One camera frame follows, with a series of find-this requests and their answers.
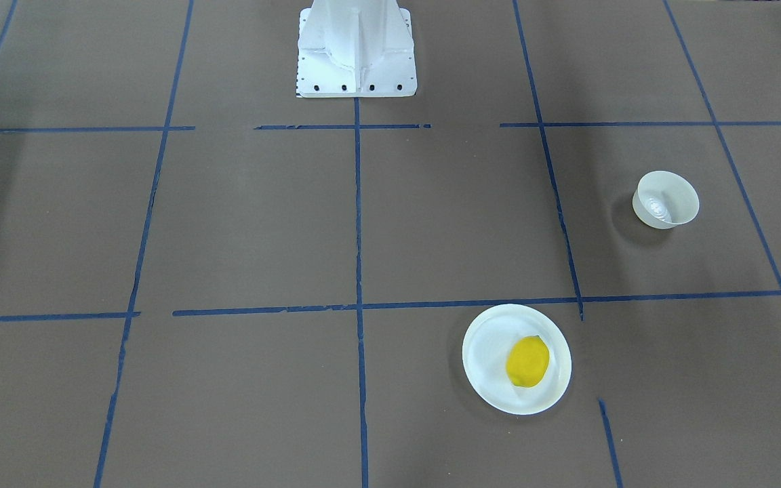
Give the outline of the yellow lemon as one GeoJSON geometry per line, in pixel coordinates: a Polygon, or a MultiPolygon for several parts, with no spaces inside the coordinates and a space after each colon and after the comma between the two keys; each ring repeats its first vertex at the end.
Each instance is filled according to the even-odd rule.
{"type": "Polygon", "coordinates": [[[550,359],[550,349],[542,337],[526,336],[518,340],[508,353],[506,375],[513,386],[537,386],[548,371],[550,359]]]}

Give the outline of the white paper plate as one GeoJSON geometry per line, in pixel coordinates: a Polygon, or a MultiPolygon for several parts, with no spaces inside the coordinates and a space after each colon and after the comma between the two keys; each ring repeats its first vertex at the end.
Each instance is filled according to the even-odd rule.
{"type": "Polygon", "coordinates": [[[572,355],[558,325],[544,313],[520,304],[501,304],[480,313],[462,341],[462,364],[475,392],[491,407],[513,415],[533,415],[554,407],[572,377],[572,355]],[[546,371],[533,386],[516,386],[507,374],[513,346],[539,337],[549,352],[546,371]]]}

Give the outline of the white paper bowl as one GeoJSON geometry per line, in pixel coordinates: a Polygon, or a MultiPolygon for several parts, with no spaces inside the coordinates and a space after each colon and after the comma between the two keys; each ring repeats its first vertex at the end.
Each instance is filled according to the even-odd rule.
{"type": "Polygon", "coordinates": [[[700,211],[700,199],[694,186],[670,171],[651,171],[642,176],[631,201],[638,219],[659,230],[685,225],[700,211]]]}

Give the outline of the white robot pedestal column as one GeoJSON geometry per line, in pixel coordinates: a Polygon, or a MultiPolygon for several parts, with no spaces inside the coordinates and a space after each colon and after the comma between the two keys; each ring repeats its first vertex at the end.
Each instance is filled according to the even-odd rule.
{"type": "Polygon", "coordinates": [[[298,15],[296,96],[410,97],[412,15],[397,1],[314,1],[298,15]]]}

